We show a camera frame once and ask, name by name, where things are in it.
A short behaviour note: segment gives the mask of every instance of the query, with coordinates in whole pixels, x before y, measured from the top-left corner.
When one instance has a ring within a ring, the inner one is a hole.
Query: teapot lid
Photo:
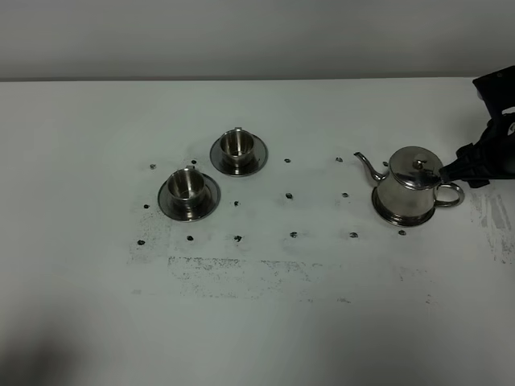
[[[429,189],[441,182],[442,161],[429,150],[408,146],[397,150],[389,159],[395,179],[412,189]]]

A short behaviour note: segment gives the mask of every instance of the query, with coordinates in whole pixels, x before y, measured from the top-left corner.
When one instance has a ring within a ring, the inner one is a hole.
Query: cup rim
[[[174,178],[174,176],[176,176],[179,173],[193,173],[193,174],[200,176],[201,181],[202,181],[202,187],[198,191],[196,191],[196,193],[191,197],[183,198],[183,197],[179,197],[179,196],[175,195],[170,189],[170,181]],[[197,197],[200,197],[202,195],[202,192],[204,191],[205,187],[206,187],[206,182],[205,182],[204,176],[197,169],[195,169],[195,167],[191,167],[191,166],[186,166],[186,167],[183,167],[182,169],[178,169],[178,170],[174,171],[170,175],[170,177],[168,177],[168,180],[167,180],[168,193],[170,193],[170,196],[174,200],[177,200],[180,202],[187,202],[187,201],[191,201],[192,199],[195,199]]]
[[[240,154],[240,155],[232,155],[230,153],[227,153],[224,149],[224,147],[222,146],[222,143],[224,141],[224,138],[226,138],[228,135],[232,134],[232,133],[236,133],[236,132],[240,132],[240,133],[243,133],[245,135],[248,135],[249,138],[252,140],[252,146],[250,147],[250,149],[248,151],[246,151],[244,154]],[[254,150],[254,147],[255,147],[255,143],[254,143],[254,136],[252,135],[252,133],[250,133],[249,131],[247,130],[244,130],[242,129],[241,127],[236,127],[234,129],[231,129],[231,130],[228,130],[226,131],[225,133],[223,133],[222,135],[220,135],[220,150],[223,154],[227,155],[228,157],[230,158],[239,158],[239,157],[245,157],[247,154],[249,153],[252,153],[252,151]]]

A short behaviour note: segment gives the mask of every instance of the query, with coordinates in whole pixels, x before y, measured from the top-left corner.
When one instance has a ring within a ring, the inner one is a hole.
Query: teapot handle
[[[446,187],[447,189],[452,189],[453,191],[456,191],[456,193],[458,193],[458,198],[452,201],[440,201],[439,199],[437,199],[435,200],[436,207],[455,207],[456,205],[460,205],[464,201],[465,192],[461,187],[459,187],[455,183],[443,183],[437,189],[439,189],[440,187]]]

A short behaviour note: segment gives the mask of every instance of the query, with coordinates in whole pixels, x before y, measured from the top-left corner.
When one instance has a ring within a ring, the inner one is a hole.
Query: white table
[[[0,347],[50,329],[80,385],[513,384],[513,183],[400,236],[352,156],[447,164],[487,120],[472,79],[0,84]],[[209,161],[235,126],[248,178]],[[192,159],[221,202],[174,223]]]

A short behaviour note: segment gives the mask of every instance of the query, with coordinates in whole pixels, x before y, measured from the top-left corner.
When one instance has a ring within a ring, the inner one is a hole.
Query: stainless steel cup
[[[241,128],[224,133],[220,138],[222,159],[235,168],[241,168],[254,160],[253,135]]]
[[[177,170],[166,186],[171,202],[179,207],[196,207],[208,193],[204,176],[192,166]]]

